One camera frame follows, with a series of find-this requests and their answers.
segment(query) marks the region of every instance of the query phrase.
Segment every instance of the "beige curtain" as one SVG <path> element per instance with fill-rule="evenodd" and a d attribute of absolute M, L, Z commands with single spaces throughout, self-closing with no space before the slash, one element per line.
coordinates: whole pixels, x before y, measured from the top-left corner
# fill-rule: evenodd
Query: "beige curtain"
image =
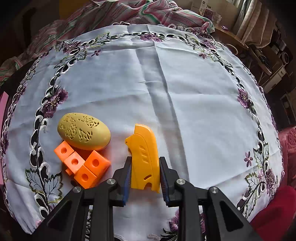
<path fill-rule="evenodd" d="M 255 44 L 257 48 L 263 48 L 270 43 L 275 22 L 275 16 L 260 1 L 251 0 L 237 37 L 247 45 Z"/>

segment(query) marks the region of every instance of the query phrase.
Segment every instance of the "decorative egg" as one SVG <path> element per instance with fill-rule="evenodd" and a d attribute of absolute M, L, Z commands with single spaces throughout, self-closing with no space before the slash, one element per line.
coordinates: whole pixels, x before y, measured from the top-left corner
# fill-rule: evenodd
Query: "decorative egg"
<path fill-rule="evenodd" d="M 69 145 L 82 150 L 100 150 L 108 145 L 111 133 L 99 119 L 82 113 L 64 115 L 57 132 Z"/>

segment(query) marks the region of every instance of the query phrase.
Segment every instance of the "round hole in cube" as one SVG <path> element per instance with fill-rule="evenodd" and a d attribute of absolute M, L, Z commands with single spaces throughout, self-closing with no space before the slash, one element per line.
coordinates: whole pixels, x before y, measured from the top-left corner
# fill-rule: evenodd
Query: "round hole in cube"
<path fill-rule="evenodd" d="M 72 161 L 71 161 L 72 165 L 73 166 L 76 166 L 78 165 L 78 160 L 76 158 L 74 158 Z"/>
<path fill-rule="evenodd" d="M 89 176 L 84 173 L 84 174 L 82 174 L 81 178 L 83 181 L 86 182 L 89 179 Z"/>
<path fill-rule="evenodd" d="M 65 148 L 65 147 L 63 147 L 62 149 L 61 149 L 61 153 L 62 154 L 65 154 L 67 152 L 67 149 Z"/>
<path fill-rule="evenodd" d="M 98 159 L 94 159 L 94 160 L 92 161 L 92 165 L 93 165 L 94 167 L 97 167 L 97 166 L 99 165 L 99 160 L 98 160 Z"/>

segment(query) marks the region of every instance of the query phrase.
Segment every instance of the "wooden desk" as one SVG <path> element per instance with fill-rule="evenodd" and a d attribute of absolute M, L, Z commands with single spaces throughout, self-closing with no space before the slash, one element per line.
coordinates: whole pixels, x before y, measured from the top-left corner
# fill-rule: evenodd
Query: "wooden desk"
<path fill-rule="evenodd" d="M 215 32 L 213 33 L 213 37 L 218 37 L 220 41 L 224 44 L 231 44 L 234 47 L 239 46 L 245 50 L 249 47 L 242 43 L 242 41 L 232 32 L 224 30 L 219 24 L 214 23 Z"/>

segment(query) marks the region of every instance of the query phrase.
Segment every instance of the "embroidered tablecloth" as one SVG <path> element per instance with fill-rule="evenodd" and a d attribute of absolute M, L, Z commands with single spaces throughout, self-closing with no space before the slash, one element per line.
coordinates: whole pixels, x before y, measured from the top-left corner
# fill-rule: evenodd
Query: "embroidered tablecloth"
<path fill-rule="evenodd" d="M 111 131 L 101 153 L 112 166 L 103 180 L 123 167 L 130 155 L 124 140 L 141 123 L 181 178 L 219 187 L 249 221 L 266 207 L 283 169 L 263 90 L 226 47 L 203 36 L 109 26 L 35 61 L 9 109 L 0 153 L 7 206 L 26 232 L 73 188 L 53 152 L 62 141 L 57 123 L 71 112 L 92 115 Z M 114 208 L 114 232 L 130 241 L 160 236 L 163 228 L 173 233 L 175 211 L 161 193 L 131 190 L 126 207 Z"/>

